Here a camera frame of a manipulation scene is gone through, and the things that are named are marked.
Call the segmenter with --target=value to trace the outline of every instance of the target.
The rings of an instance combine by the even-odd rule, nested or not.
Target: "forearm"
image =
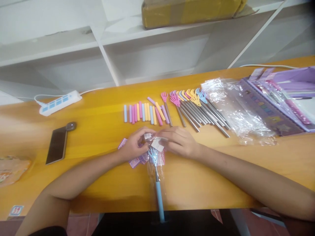
[[[253,163],[215,151],[203,145],[196,160],[209,166],[243,191],[290,217],[315,221],[312,190]]]
[[[42,194],[72,200],[100,176],[121,163],[123,161],[118,151],[84,161],[51,182]]]

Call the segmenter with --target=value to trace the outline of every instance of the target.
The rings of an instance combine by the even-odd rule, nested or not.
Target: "number sticker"
[[[19,216],[24,206],[13,206],[9,216]]]

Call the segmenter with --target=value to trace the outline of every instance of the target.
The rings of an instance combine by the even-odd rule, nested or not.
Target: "white cabinet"
[[[314,52],[306,0],[248,0],[255,14],[145,30],[142,0],[0,3],[0,104],[266,63]]]

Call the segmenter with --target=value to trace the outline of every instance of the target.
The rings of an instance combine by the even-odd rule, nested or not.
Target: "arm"
[[[85,161],[52,181],[38,196],[23,220],[16,236],[29,235],[50,226],[67,228],[70,201],[110,169],[148,151],[139,148],[144,133],[155,133],[146,127],[133,133],[118,151]]]
[[[297,219],[315,221],[315,192],[263,167],[198,144],[182,128],[168,128],[157,136],[165,147],[218,172],[270,209]]]

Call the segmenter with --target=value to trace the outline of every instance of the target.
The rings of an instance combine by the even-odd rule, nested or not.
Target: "cardboard packaging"
[[[247,0],[144,0],[146,29],[238,18],[255,13]]]

